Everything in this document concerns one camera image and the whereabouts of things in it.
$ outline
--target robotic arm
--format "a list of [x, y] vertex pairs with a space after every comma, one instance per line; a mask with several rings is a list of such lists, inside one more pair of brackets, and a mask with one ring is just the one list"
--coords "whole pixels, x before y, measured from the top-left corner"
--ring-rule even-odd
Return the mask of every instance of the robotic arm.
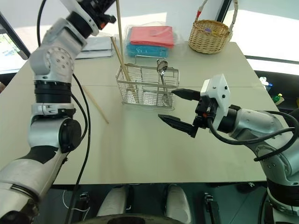
[[29, 224], [69, 152], [81, 142], [80, 124], [72, 117], [71, 78], [74, 60], [114, 16], [104, 14], [115, 0], [63, 0], [70, 11], [48, 30], [29, 61], [34, 72], [30, 152], [0, 171], [0, 223]]
[[[250, 148], [257, 156], [255, 160], [260, 161], [267, 177], [267, 191], [270, 198], [270, 204], [265, 211], [268, 218], [267, 224], [299, 223], [299, 126], [297, 120], [293, 118], [295, 127], [297, 127], [294, 134], [282, 132], [281, 123], [269, 112], [241, 109], [234, 105], [228, 106], [230, 91], [223, 75], [206, 80], [201, 92], [178, 89], [173, 93], [181, 98], [199, 102], [193, 124], [187, 124], [169, 115], [159, 114], [159, 117], [171, 127], [186, 132], [193, 138], [199, 127], [204, 129], [208, 127], [212, 134], [221, 141], [233, 145], [246, 145]], [[237, 141], [223, 138], [216, 130], [228, 133]]]
[[[105, 14], [114, 1], [63, 0], [70, 15], [66, 20], [58, 20], [32, 53], [29, 61], [35, 74], [36, 103], [32, 105], [28, 132], [30, 152], [0, 171], [1, 224], [32, 221], [68, 153], [80, 144], [81, 127], [72, 118], [74, 60], [90, 34], [97, 35], [108, 22], [115, 22], [113, 16]], [[159, 117], [192, 137], [199, 127], [208, 127], [218, 139], [250, 148], [267, 176], [271, 202], [266, 211], [271, 217], [269, 223], [299, 223], [298, 122], [294, 135], [280, 132], [283, 127], [272, 114], [229, 106], [230, 92], [224, 76], [206, 80], [201, 92], [180, 89], [173, 93], [199, 102], [193, 124], [169, 115]], [[229, 133], [239, 142], [225, 140], [216, 130]]]

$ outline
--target white wall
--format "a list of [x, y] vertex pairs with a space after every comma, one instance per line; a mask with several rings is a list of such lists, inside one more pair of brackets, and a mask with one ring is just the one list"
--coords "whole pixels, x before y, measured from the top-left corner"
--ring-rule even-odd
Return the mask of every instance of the white wall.
[[[36, 18], [42, 0], [0, 0], [0, 11], [30, 51], [37, 47]], [[223, 0], [209, 0], [200, 18], [214, 20]], [[188, 40], [192, 23], [202, 0], [121, 0], [122, 29], [126, 25], [141, 25], [152, 21], [164, 21], [173, 26]], [[107, 11], [116, 16], [113, 4]], [[59, 17], [68, 15], [59, 0], [48, 0], [41, 20], [41, 34]], [[103, 32], [116, 34], [117, 23], [106, 26]]]

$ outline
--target basket handle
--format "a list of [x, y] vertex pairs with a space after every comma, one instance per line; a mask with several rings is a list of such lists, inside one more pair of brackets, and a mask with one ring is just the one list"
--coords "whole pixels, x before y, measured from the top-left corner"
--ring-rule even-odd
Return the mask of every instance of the basket handle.
[[[202, 3], [202, 5], [198, 8], [198, 11], [197, 11], [197, 14], [196, 14], [196, 17], [195, 17], [195, 22], [198, 20], [199, 18], [199, 15], [201, 14], [202, 10], [204, 9], [204, 6], [206, 4], [207, 0], [204, 0], [204, 2]], [[238, 13], [238, 0], [234, 0], [234, 16], [233, 16], [233, 21], [232, 23], [230, 24], [229, 26], [229, 32], [231, 33], [233, 31], [233, 27], [234, 27], [234, 24], [235, 24], [235, 20], [237, 18], [237, 13]]]

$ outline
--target blue cloth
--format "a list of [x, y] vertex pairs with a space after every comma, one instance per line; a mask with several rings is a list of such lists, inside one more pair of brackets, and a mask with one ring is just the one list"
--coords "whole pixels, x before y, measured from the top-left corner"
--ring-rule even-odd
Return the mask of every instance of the blue cloth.
[[133, 45], [129, 43], [127, 45], [127, 53], [130, 57], [135, 57], [136, 55], [167, 57], [168, 48], [151, 45]]

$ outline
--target plastic bag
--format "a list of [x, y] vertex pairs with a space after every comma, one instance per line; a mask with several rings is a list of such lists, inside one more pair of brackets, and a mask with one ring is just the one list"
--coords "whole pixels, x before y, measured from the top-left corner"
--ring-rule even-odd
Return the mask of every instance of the plastic bag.
[[182, 43], [181, 35], [165, 22], [126, 27], [124, 48], [128, 56], [168, 57], [171, 49]]

